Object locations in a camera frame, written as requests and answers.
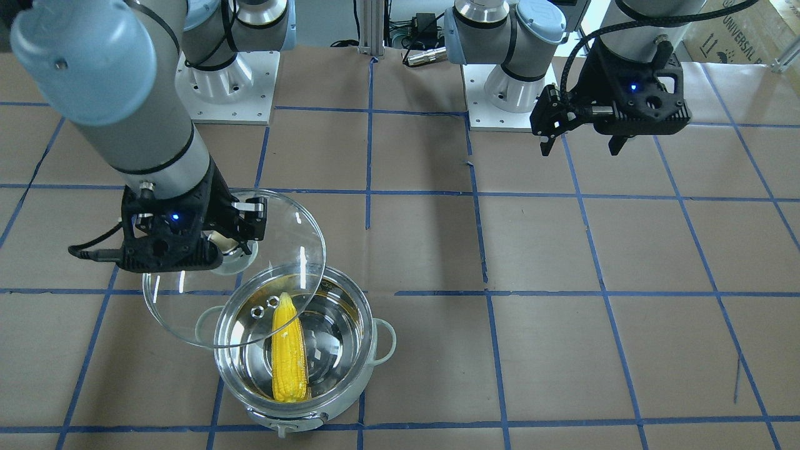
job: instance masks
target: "white mounting plate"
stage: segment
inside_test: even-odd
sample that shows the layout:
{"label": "white mounting plate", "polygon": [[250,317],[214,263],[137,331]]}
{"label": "white mounting plate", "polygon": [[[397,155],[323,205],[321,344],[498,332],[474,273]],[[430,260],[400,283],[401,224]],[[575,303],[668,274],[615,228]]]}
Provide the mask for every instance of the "white mounting plate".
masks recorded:
{"label": "white mounting plate", "polygon": [[[489,101],[483,85],[494,64],[468,64],[463,67],[466,105],[470,111],[470,129],[476,131],[517,131],[530,133],[530,112],[510,113]],[[545,85],[557,84],[553,66],[547,68]]]}
{"label": "white mounting plate", "polygon": [[175,89],[195,123],[270,124],[281,54],[277,51],[241,52],[239,58],[244,58],[253,71],[253,87],[241,91],[242,97],[235,102],[209,103],[194,92],[189,71],[184,65],[185,57],[181,54]]}

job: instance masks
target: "transparent lid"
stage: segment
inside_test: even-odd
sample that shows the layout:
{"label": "transparent lid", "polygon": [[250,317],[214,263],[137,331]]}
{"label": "transparent lid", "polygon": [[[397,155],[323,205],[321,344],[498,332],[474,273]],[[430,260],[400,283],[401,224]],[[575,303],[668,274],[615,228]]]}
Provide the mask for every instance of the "transparent lid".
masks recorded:
{"label": "transparent lid", "polygon": [[[214,341],[223,308],[248,280],[273,267],[292,267],[295,276],[286,277],[283,283],[262,287],[258,297],[268,300],[288,292],[300,315],[314,297],[325,268],[325,240],[314,217],[303,206],[265,189],[232,189],[231,192],[242,202],[257,196],[266,199],[264,240],[250,241],[251,255],[234,249],[225,254],[220,267],[211,271],[142,276],[145,301],[156,320],[181,340],[206,348],[252,344],[279,331],[260,327],[250,332],[247,340]],[[261,308],[252,311],[254,315],[270,312]]]}

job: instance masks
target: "stainless steel pot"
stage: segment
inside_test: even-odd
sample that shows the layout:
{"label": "stainless steel pot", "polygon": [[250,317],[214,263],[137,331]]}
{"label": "stainless steel pot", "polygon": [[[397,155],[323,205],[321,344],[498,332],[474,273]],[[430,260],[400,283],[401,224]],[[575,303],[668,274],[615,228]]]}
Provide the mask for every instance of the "stainless steel pot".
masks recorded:
{"label": "stainless steel pot", "polygon": [[[241,401],[256,423],[278,431],[301,432],[322,426],[358,400],[375,366],[385,363],[397,344],[394,329],[372,316],[360,288],[347,275],[325,267],[322,282],[300,322],[306,343],[310,400],[280,403],[272,398],[271,340],[250,342],[272,327],[275,298],[259,291],[293,286],[296,267],[272,267],[244,283],[220,315],[214,334],[214,359],[228,390]],[[302,293],[288,292],[293,297]],[[378,325],[392,336],[389,352],[376,359]]]}

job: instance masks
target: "corn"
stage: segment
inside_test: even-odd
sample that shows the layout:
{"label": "corn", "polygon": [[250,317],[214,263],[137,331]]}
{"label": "corn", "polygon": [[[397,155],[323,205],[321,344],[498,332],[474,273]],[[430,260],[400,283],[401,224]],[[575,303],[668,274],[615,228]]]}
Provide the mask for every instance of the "corn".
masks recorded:
{"label": "corn", "polygon": [[[292,298],[283,292],[272,316],[272,331],[297,315]],[[272,335],[272,396],[279,402],[296,403],[310,398],[306,345],[300,319]]]}

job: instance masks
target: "cardboard box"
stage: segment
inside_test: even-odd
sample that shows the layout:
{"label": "cardboard box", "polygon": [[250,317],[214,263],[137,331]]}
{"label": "cardboard box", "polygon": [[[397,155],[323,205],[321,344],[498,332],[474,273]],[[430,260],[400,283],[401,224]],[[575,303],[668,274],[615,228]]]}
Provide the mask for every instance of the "cardboard box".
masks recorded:
{"label": "cardboard box", "polygon": [[[708,0],[702,12],[739,0]],[[723,64],[771,64],[800,34],[800,0],[761,0],[750,8],[695,22],[683,38],[694,61]],[[784,72],[800,95],[800,62]]]}

